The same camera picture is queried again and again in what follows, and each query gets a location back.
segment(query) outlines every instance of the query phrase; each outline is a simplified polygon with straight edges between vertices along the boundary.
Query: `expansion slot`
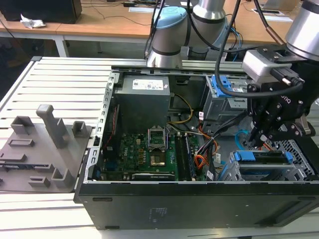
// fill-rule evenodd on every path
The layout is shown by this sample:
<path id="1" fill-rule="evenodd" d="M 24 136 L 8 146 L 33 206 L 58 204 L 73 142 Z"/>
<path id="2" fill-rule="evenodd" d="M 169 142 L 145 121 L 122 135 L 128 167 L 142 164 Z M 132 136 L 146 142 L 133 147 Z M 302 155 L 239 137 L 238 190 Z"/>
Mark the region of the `expansion slot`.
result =
<path id="1" fill-rule="evenodd" d="M 179 181 L 192 180 L 192 173 L 189 166 L 190 148 L 186 138 L 186 136 L 175 137 L 175 152 Z"/>

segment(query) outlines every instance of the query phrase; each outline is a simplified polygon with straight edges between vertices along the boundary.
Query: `yellow wire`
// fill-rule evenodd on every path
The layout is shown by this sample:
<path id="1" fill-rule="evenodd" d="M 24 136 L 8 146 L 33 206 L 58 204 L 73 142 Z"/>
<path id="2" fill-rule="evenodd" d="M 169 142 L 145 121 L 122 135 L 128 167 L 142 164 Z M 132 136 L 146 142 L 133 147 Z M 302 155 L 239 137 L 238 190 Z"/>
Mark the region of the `yellow wire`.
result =
<path id="1" fill-rule="evenodd" d="M 186 120 L 182 120 L 182 121 L 168 121 L 167 123 L 174 123 L 174 124 L 179 124 L 179 123 L 186 123 L 188 121 L 190 121 L 190 119 L 193 117 L 193 109 L 191 108 L 190 104 L 179 94 L 175 94 L 177 96 L 179 96 L 189 107 L 189 110 L 190 110 L 190 115 L 188 117 L 188 119 Z"/>

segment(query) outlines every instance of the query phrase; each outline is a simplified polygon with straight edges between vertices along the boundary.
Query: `label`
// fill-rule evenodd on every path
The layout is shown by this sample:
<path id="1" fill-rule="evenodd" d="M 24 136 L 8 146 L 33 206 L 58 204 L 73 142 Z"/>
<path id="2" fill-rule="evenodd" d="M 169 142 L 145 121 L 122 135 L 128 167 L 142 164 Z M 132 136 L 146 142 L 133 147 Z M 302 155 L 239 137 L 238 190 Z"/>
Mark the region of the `label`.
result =
<path id="1" fill-rule="evenodd" d="M 182 6 L 187 6 L 187 2 L 186 2 L 186 1 L 181 1 L 180 4 L 181 4 Z"/>
<path id="2" fill-rule="evenodd" d="M 149 222 L 158 223 L 167 215 L 167 208 L 151 208 L 149 212 Z"/>
<path id="3" fill-rule="evenodd" d="M 162 80 L 133 80 L 133 90 L 155 90 L 163 91 L 163 81 Z"/>
<path id="4" fill-rule="evenodd" d="M 216 158 L 214 160 L 216 163 L 220 163 L 220 153 L 216 154 Z"/>
<path id="5" fill-rule="evenodd" d="M 243 89 L 241 89 L 241 88 L 233 88 L 233 91 L 234 92 L 244 92 Z"/>
<path id="6" fill-rule="evenodd" d="M 208 177 L 211 181 L 214 181 L 214 174 L 212 174 L 209 170 L 207 171 L 207 177 Z"/>
<path id="7" fill-rule="evenodd" d="M 204 112 L 200 111 L 198 114 L 199 114 L 199 119 L 204 120 Z"/>

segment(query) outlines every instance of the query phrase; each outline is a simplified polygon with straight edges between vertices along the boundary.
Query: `black computer case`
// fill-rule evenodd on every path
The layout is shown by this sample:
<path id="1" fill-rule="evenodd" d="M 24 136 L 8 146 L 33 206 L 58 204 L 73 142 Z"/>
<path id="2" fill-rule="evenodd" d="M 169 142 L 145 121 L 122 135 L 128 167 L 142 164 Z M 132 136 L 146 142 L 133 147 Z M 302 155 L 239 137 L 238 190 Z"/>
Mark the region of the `black computer case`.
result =
<path id="1" fill-rule="evenodd" d="M 19 21 L 22 14 L 44 22 L 74 24 L 82 6 L 80 0 L 1 0 L 0 11 L 7 21 Z"/>

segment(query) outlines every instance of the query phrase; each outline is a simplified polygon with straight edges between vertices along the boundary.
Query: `power supply label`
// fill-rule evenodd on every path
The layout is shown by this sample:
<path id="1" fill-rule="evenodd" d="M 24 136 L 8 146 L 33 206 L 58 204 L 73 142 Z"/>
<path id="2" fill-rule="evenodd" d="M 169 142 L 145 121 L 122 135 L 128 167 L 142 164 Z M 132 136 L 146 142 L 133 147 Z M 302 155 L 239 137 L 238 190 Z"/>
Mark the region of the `power supply label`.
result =
<path id="1" fill-rule="evenodd" d="M 133 90 L 155 90 L 163 91 L 163 81 L 162 80 L 144 80 L 135 79 L 133 80 Z"/>

